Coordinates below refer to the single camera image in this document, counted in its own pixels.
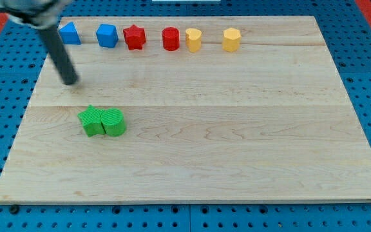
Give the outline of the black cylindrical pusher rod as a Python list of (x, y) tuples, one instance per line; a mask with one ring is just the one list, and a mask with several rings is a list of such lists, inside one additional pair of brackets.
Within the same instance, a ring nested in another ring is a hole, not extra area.
[(52, 62), (65, 85), (76, 84), (79, 76), (66, 51), (64, 43), (55, 25), (38, 30), (39, 37), (43, 42)]

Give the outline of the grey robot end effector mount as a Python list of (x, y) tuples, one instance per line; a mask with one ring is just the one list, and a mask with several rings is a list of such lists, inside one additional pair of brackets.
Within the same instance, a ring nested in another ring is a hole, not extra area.
[(9, 20), (34, 29), (57, 23), (60, 13), (72, 0), (0, 0)]

